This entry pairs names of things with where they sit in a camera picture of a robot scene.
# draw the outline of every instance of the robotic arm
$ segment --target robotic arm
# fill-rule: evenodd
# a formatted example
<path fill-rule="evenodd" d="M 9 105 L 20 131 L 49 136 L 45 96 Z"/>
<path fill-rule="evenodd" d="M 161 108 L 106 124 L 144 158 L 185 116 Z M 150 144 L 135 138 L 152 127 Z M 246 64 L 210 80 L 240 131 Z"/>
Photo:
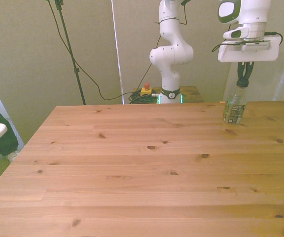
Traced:
<path fill-rule="evenodd" d="M 170 46 L 155 48 L 150 61 L 161 72 L 161 103 L 180 103 L 179 73 L 172 65 L 189 63 L 193 49 L 183 39 L 179 29 L 178 9 L 191 0 L 161 0 L 159 8 L 161 36 Z M 274 61 L 279 54 L 279 36 L 265 36 L 267 14 L 271 0 L 220 0 L 219 20 L 224 24 L 238 22 L 238 28 L 227 31 L 225 41 L 218 45 L 220 62 Z"/>
<path fill-rule="evenodd" d="M 180 103 L 180 75 L 172 71 L 172 65 L 189 63 L 193 59 L 193 49 L 183 39 L 179 28 L 179 6 L 190 0 L 162 0 L 159 9 L 161 36 L 171 45 L 155 48 L 150 53 L 150 61 L 162 76 L 161 103 Z"/>

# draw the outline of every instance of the small wooden table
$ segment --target small wooden table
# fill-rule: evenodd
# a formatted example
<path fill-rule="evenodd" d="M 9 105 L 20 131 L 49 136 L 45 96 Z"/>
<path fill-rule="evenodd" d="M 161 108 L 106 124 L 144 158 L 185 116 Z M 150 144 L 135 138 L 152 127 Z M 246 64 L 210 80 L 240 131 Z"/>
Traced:
<path fill-rule="evenodd" d="M 0 177 L 0 237 L 284 237 L 284 102 L 57 107 Z"/>

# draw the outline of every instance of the person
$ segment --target person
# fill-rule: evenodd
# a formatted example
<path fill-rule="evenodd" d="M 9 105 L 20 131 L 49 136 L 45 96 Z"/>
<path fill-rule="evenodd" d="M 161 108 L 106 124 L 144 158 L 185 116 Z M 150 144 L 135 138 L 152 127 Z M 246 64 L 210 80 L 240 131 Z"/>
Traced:
<path fill-rule="evenodd" d="M 0 154 L 12 162 L 18 155 L 18 141 L 9 122 L 0 114 L 0 123 L 7 127 L 7 132 L 0 138 Z"/>

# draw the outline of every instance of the bottle label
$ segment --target bottle label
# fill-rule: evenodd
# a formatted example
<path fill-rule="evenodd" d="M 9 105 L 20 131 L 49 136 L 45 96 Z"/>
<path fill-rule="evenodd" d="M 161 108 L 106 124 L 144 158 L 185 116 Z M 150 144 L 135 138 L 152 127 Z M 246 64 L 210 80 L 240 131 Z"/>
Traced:
<path fill-rule="evenodd" d="M 233 105 L 231 115 L 229 118 L 229 123 L 239 124 L 243 116 L 245 105 Z"/>
<path fill-rule="evenodd" d="M 239 124 L 241 121 L 241 118 L 243 116 L 244 110 L 246 105 L 233 105 L 232 109 L 229 111 L 230 108 L 230 100 L 226 101 L 225 109 L 224 109 L 224 121 L 226 117 L 228 116 L 228 113 L 230 115 L 228 116 L 228 123 L 234 123 L 234 124 Z"/>

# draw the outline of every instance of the white wall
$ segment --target white wall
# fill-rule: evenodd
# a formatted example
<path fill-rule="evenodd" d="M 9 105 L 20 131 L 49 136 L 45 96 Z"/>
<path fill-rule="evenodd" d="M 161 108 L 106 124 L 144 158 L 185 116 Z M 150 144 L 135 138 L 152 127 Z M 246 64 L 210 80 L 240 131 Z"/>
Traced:
<path fill-rule="evenodd" d="M 123 88 L 130 92 L 136 88 L 148 68 L 149 53 L 159 38 L 158 21 L 160 0 L 114 0 L 114 13 L 119 47 Z M 217 52 L 211 50 L 223 41 L 228 26 L 217 18 L 219 1 L 193 0 L 186 5 L 188 25 L 181 25 L 185 40 L 194 48 L 194 60 L 174 67 L 181 75 L 181 85 L 195 85 L 206 102 L 223 97 L 230 64 L 220 63 Z M 180 18 L 184 22 L 183 8 Z M 161 40 L 160 45 L 169 42 Z M 161 86 L 161 76 L 151 67 L 144 82 Z"/>
<path fill-rule="evenodd" d="M 64 0 L 62 8 L 75 58 L 105 97 L 120 95 L 111 1 Z M 87 104 L 121 103 L 103 101 L 80 77 Z M 24 142 L 55 106 L 82 104 L 71 57 L 45 0 L 0 0 L 0 98 Z"/>
<path fill-rule="evenodd" d="M 284 1 L 273 0 L 268 16 L 267 31 L 276 31 L 284 36 Z M 237 64 L 231 65 L 223 99 L 237 81 Z M 248 101 L 284 100 L 284 41 L 279 57 L 274 62 L 255 62 L 247 91 Z"/>

